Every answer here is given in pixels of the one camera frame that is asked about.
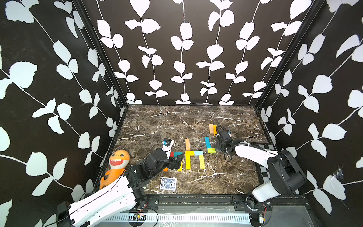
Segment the light blue block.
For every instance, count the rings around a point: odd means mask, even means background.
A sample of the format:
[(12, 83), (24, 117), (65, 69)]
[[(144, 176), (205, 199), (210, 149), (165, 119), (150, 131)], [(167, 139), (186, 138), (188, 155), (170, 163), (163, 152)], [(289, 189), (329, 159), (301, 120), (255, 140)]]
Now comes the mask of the light blue block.
[(203, 156), (203, 151), (194, 151), (194, 156)]

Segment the cyan long block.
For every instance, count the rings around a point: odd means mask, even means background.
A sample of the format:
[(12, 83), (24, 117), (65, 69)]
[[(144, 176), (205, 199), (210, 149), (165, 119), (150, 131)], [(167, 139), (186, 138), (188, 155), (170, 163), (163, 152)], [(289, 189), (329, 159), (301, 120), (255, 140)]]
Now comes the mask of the cyan long block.
[(205, 139), (205, 144), (206, 144), (207, 149), (210, 149), (211, 143), (210, 143), (209, 137), (205, 137), (204, 139)]

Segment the amber yellow short block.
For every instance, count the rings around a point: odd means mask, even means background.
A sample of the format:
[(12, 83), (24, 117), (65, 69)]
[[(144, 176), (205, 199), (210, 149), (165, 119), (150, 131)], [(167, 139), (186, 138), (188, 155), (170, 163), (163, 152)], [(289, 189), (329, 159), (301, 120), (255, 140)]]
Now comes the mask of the amber yellow short block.
[(194, 155), (195, 155), (194, 151), (185, 151), (185, 156), (190, 157), (190, 156), (194, 156)]

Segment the natural wood short block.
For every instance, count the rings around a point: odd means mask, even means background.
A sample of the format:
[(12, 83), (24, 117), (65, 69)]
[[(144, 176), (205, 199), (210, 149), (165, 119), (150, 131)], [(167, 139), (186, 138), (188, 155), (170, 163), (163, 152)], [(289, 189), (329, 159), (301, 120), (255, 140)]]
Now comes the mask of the natural wood short block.
[(186, 151), (191, 151), (190, 139), (185, 139), (185, 148), (186, 148)]

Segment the lime green short block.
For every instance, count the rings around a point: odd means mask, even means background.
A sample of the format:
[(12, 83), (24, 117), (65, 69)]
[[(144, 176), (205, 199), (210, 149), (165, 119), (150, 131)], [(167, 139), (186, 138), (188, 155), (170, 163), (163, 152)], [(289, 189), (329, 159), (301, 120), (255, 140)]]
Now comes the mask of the lime green short block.
[(216, 153), (216, 149), (215, 148), (207, 148), (207, 151), (208, 151), (209, 154)]

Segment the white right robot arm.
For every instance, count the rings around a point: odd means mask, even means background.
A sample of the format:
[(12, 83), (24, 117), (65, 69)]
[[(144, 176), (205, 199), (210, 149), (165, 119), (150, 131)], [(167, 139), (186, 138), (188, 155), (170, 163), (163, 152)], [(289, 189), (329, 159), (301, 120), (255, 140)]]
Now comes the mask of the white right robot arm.
[(256, 186), (247, 194), (245, 203), (255, 209), (263, 202), (277, 196), (290, 196), (307, 182), (306, 174), (300, 168), (294, 156), (287, 150), (274, 151), (234, 139), (232, 133), (221, 125), (216, 126), (216, 151), (224, 157), (245, 158), (264, 167), (269, 179)]

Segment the teal block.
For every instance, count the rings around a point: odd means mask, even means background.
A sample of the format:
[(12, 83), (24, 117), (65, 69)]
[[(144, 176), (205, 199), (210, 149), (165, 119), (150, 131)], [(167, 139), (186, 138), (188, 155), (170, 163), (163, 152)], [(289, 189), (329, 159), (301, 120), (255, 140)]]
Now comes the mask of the teal block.
[(173, 157), (177, 157), (177, 156), (182, 155), (182, 154), (183, 154), (182, 152), (174, 152)]

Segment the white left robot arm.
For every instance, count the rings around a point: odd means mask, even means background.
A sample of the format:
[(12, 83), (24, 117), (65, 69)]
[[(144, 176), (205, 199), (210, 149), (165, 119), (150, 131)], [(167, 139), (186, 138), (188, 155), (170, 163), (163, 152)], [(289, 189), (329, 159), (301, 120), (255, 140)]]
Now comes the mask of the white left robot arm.
[(139, 163), (129, 166), (114, 182), (78, 202), (61, 203), (57, 207), (55, 225), (58, 227), (94, 227), (123, 211), (140, 209), (147, 202), (143, 191), (165, 168), (179, 169), (183, 156), (170, 157), (156, 149)]

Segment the yellow plank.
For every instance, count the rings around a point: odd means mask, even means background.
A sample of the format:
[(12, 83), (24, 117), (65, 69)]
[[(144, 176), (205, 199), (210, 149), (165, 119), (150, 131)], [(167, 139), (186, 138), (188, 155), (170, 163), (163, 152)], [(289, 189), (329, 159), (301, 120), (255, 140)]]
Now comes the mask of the yellow plank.
[(178, 172), (182, 172), (183, 168), (182, 168), (182, 163), (180, 165), (180, 168), (177, 170)]
[(185, 157), (185, 163), (186, 163), (186, 170), (191, 170), (191, 157), (186, 155)]

